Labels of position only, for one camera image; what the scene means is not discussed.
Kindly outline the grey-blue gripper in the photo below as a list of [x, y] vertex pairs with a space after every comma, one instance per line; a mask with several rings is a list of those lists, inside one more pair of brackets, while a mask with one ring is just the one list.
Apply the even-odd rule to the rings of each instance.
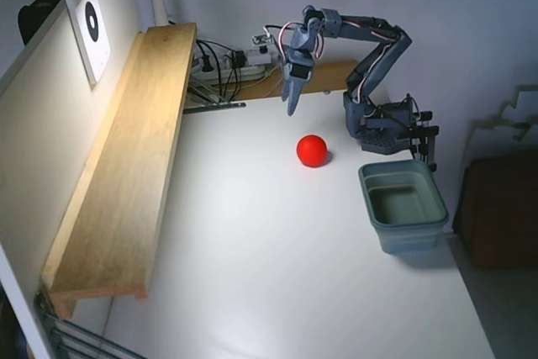
[[292, 116], [305, 85], [314, 69], [316, 24], [303, 24], [294, 28], [285, 47], [285, 64], [282, 65], [282, 101], [287, 101], [287, 115]]

